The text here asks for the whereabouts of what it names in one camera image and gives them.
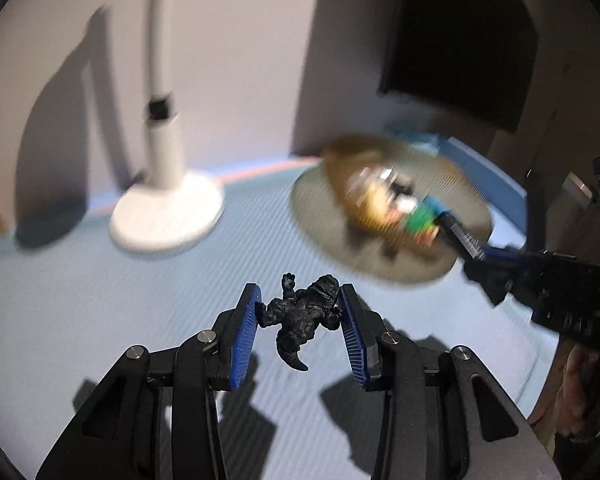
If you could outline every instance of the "white lamp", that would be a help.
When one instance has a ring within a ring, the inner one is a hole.
[[[179,115],[170,103],[172,9],[173,0],[150,0],[147,180],[120,198],[110,221],[115,243],[131,251],[168,251],[192,244],[211,231],[222,214],[222,187],[202,171],[187,171]]]

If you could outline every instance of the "beige plate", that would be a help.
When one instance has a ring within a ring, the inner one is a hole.
[[[324,152],[324,162],[303,173],[291,195],[302,231],[341,263],[378,278],[420,283],[446,274],[456,260],[441,240],[418,246],[400,229],[377,228],[358,216],[345,185],[364,166],[382,164],[414,178],[415,195],[427,193],[449,206],[478,240],[491,235],[491,216],[480,192],[442,156],[430,156],[405,143],[372,136],[342,137]]]

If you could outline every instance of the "table surface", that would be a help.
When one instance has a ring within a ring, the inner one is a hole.
[[[397,285],[357,273],[312,246],[288,197],[302,168],[234,182],[215,230],[192,250],[148,257],[116,248],[107,219],[89,219],[37,251],[0,238],[0,446],[26,478],[72,418],[80,398],[132,344],[180,345],[235,306],[245,283],[265,301],[284,272],[307,286],[327,272],[425,346],[471,347],[528,415],[557,337],[529,326],[527,309],[494,309],[456,263],[432,283]],[[497,246],[524,243],[490,207]],[[318,330],[302,348],[307,373],[277,356],[276,329],[260,330],[246,385],[219,397],[221,436],[234,478],[368,478],[381,397],[350,376],[339,333]]]

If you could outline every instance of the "white wall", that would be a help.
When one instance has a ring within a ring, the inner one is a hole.
[[[583,105],[577,92],[564,90],[575,88],[576,83],[565,79],[565,67],[570,66],[578,88],[594,86],[600,95],[600,17],[587,0],[524,1],[539,32],[534,77],[516,135],[497,134],[489,155],[520,179],[540,150],[544,155],[538,160],[552,168],[551,179],[557,181],[567,166],[583,166],[575,161],[589,157],[580,149],[583,142],[592,142],[592,150],[600,152],[600,134],[595,135],[600,133],[600,100]],[[285,156],[292,143],[300,152],[315,152],[341,132],[377,132],[391,123],[453,134],[487,152],[492,128],[417,100],[378,97],[392,0],[320,0],[314,16],[315,3],[176,0],[174,87],[192,165],[216,168]],[[96,110],[94,75],[83,68],[78,87],[58,77],[83,42],[90,17],[102,6],[109,7],[107,41],[118,120],[113,129],[120,130],[128,170],[135,173],[142,167],[145,0],[10,0],[0,13],[0,213],[11,226],[14,174],[27,120],[30,114],[54,115],[52,106],[39,106],[42,96],[53,103],[76,88],[84,92],[88,191],[102,196],[116,188],[113,157],[102,131],[111,130],[115,121],[104,121]],[[63,84],[70,90],[63,91]],[[36,107],[40,110],[32,114]],[[551,119],[554,110],[564,114],[559,125]],[[42,121],[38,135],[70,150],[71,142],[60,140],[65,132],[73,133],[74,123],[76,128],[81,125],[65,115],[48,122],[49,136]],[[596,119],[595,132],[583,136],[582,125],[593,124],[589,118]],[[553,137],[543,148],[547,131]],[[553,156],[556,136],[581,139],[572,142],[575,155]],[[79,179],[66,184],[73,176],[72,159],[66,160],[68,168],[55,160],[58,168],[50,165],[53,171],[48,171],[58,174],[60,193],[80,184]],[[40,178],[42,187],[55,185],[49,180],[49,175],[46,181]],[[41,200],[46,192],[40,190]]]
[[[32,110],[38,110],[36,131],[43,137],[47,125],[40,116],[62,116],[50,118],[45,138],[60,142],[47,143],[45,150],[71,150],[71,142],[62,140],[74,134],[74,125],[85,127],[81,115],[86,112],[89,194],[100,196],[116,187],[107,132],[94,104],[96,76],[88,62],[74,62],[82,55],[78,46],[90,17],[103,6],[109,9],[113,124],[120,130],[128,170],[142,168],[146,0],[9,0],[0,13],[0,214],[10,226],[18,151]],[[314,0],[176,0],[174,90],[184,113],[190,164],[214,168],[289,152],[313,10]],[[55,113],[54,101],[69,98],[67,92],[76,92],[85,110],[72,116],[64,107]],[[42,189],[49,186],[43,176],[39,199],[61,194],[63,175],[71,180],[72,168],[61,167],[56,155],[28,150],[40,166],[49,158],[55,159],[50,167],[58,166],[58,188]]]

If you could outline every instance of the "screw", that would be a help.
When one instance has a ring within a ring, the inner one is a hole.
[[[388,345],[397,345],[400,342],[400,334],[393,330],[389,330],[389,332],[382,334],[382,341]]]
[[[129,359],[138,359],[144,354],[144,348],[140,345],[133,345],[126,349],[126,356]]]
[[[468,361],[473,354],[466,346],[456,346],[454,348],[454,355],[458,359],[462,359],[462,361]]]
[[[213,330],[203,330],[198,332],[198,341],[201,343],[212,343],[216,339],[216,333]]]

